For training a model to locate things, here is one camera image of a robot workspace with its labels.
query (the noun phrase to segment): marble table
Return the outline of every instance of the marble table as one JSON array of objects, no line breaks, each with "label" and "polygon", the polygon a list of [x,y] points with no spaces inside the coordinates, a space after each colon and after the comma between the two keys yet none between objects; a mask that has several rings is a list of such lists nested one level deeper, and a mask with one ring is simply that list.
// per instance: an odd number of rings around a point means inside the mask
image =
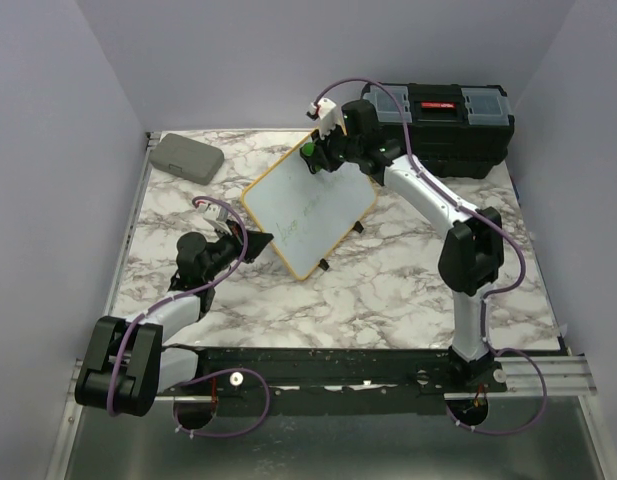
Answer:
[{"label": "marble table", "polygon": [[[166,293],[174,273],[176,242],[189,231],[211,236],[191,206],[195,195],[230,202],[246,218],[242,190],[306,131],[186,131],[181,135],[223,150],[226,162],[211,185],[202,187],[153,170],[135,224],[113,313],[125,316]],[[504,228],[523,246],[528,276],[516,291],[492,302],[495,347],[559,348],[544,286],[504,164],[485,180],[446,179],[459,195],[493,206]],[[450,290],[437,273],[442,239],[395,194],[381,191],[376,207],[317,269],[295,280],[271,248],[241,266],[217,287],[212,311],[172,341],[199,346],[315,348],[445,348],[453,334]],[[498,285],[511,283],[519,265],[506,245]]]}]

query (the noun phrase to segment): black toolbox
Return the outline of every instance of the black toolbox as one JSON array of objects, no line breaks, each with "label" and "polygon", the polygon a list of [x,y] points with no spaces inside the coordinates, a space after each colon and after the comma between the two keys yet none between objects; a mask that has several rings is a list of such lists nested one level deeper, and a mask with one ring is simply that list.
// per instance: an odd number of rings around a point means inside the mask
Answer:
[{"label": "black toolbox", "polygon": [[[406,114],[410,142],[421,163],[438,177],[484,178],[508,154],[515,117],[498,85],[384,84]],[[382,129],[405,148],[399,111],[391,98],[366,85]]]}]

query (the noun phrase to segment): white board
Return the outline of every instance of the white board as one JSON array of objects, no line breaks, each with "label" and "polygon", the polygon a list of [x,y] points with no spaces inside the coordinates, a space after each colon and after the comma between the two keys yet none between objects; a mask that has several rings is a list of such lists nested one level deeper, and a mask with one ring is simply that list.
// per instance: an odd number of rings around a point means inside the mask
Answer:
[{"label": "white board", "polygon": [[249,185],[241,202],[290,272],[304,280],[377,201],[354,164],[311,174],[299,155],[310,135]]}]

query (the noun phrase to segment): wall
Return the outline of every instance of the wall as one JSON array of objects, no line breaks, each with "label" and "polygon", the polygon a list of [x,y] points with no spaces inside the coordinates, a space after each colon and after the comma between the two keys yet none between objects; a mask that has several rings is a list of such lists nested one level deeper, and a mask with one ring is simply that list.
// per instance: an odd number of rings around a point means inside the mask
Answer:
[{"label": "wall", "polygon": [[573,0],[77,3],[139,118],[160,130],[302,125],[314,96],[352,75],[501,83],[516,99]]},{"label": "wall", "polygon": [[0,480],[45,475],[145,144],[73,0],[0,2]]},{"label": "wall", "polygon": [[617,0],[580,0],[516,109],[509,166],[617,448]]}]

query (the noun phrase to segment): gray case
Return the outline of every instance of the gray case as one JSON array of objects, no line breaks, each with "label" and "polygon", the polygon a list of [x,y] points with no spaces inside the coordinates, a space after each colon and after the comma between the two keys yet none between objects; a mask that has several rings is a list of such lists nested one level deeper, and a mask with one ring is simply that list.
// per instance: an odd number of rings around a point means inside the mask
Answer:
[{"label": "gray case", "polygon": [[224,163],[224,152],[205,143],[169,133],[148,157],[153,167],[208,185]]}]

